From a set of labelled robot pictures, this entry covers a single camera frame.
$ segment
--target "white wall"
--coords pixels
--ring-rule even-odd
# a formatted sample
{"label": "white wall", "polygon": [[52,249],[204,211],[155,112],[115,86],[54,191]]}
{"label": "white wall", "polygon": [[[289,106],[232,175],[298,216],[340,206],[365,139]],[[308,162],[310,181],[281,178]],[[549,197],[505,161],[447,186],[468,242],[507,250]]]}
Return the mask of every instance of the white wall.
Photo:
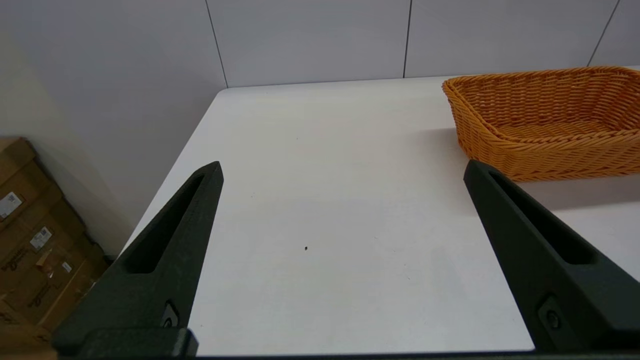
{"label": "white wall", "polygon": [[587,66],[617,0],[413,0],[405,76]]}
{"label": "white wall", "polygon": [[209,1],[228,85],[401,78],[410,0]]}
{"label": "white wall", "polygon": [[27,63],[24,54],[0,31],[0,135],[29,139],[40,161],[81,215],[89,235],[106,254],[120,252],[137,222],[124,216],[87,155],[86,144],[69,126]]}
{"label": "white wall", "polygon": [[640,1],[620,0],[591,65],[640,64]]}
{"label": "white wall", "polygon": [[137,224],[226,87],[205,1],[11,0],[0,14],[121,215]]}

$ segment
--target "screw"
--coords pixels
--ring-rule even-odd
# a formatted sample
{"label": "screw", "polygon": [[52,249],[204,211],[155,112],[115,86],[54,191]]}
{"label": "screw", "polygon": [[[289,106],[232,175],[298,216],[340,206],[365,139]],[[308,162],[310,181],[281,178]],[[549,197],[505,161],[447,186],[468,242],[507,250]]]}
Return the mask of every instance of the screw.
{"label": "screw", "polygon": [[551,329],[559,329],[560,316],[558,316],[558,314],[553,310],[547,311],[547,323],[551,326]]}

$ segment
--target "table surface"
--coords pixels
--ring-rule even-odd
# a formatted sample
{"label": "table surface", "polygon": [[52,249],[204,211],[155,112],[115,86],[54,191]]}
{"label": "table surface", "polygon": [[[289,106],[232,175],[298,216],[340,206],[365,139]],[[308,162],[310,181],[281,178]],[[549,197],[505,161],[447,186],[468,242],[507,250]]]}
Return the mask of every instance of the table surface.
{"label": "table surface", "polygon": [[[189,321],[198,355],[532,348],[462,181],[445,79],[218,94],[129,240],[220,161]],[[639,185],[522,187],[640,279]]]}

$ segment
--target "cardboard box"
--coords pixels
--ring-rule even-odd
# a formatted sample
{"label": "cardboard box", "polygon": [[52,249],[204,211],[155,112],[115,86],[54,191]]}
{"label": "cardboard box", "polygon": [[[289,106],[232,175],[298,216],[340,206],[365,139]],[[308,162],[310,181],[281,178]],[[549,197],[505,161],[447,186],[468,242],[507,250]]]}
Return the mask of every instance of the cardboard box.
{"label": "cardboard box", "polygon": [[0,299],[0,319],[6,325],[38,324],[83,262],[80,251],[72,249],[47,273],[29,269],[20,285]]}
{"label": "cardboard box", "polygon": [[80,300],[93,287],[93,284],[97,281],[93,274],[93,265],[86,260],[39,325],[45,330],[53,332],[73,312]]}
{"label": "cardboard box", "polygon": [[86,236],[80,237],[80,239],[76,240],[74,246],[80,250],[84,254],[86,258],[90,256],[93,250],[94,243],[91,242]]}
{"label": "cardboard box", "polygon": [[51,334],[41,327],[32,325],[0,326],[0,350],[41,348],[50,341]]}
{"label": "cardboard box", "polygon": [[83,232],[84,225],[73,209],[64,200],[59,201],[35,228],[17,236],[22,238],[20,243],[0,261],[0,292],[15,289],[43,254],[52,249],[71,249]]}
{"label": "cardboard box", "polygon": [[50,185],[30,207],[0,232],[0,260],[6,258],[23,237],[34,229],[61,199],[60,189],[55,184]]}
{"label": "cardboard box", "polygon": [[0,185],[35,156],[35,152],[24,138],[0,138]]}
{"label": "cardboard box", "polygon": [[33,161],[0,185],[0,231],[34,203],[50,185],[49,178]]}

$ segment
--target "orange wicker basket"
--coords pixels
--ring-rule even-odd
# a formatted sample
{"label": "orange wicker basket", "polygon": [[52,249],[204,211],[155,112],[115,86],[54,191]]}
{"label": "orange wicker basket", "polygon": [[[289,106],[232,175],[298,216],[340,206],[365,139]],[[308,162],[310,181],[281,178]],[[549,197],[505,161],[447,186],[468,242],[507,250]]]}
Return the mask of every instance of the orange wicker basket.
{"label": "orange wicker basket", "polygon": [[514,181],[640,172],[640,73],[623,67],[445,81],[458,143]]}

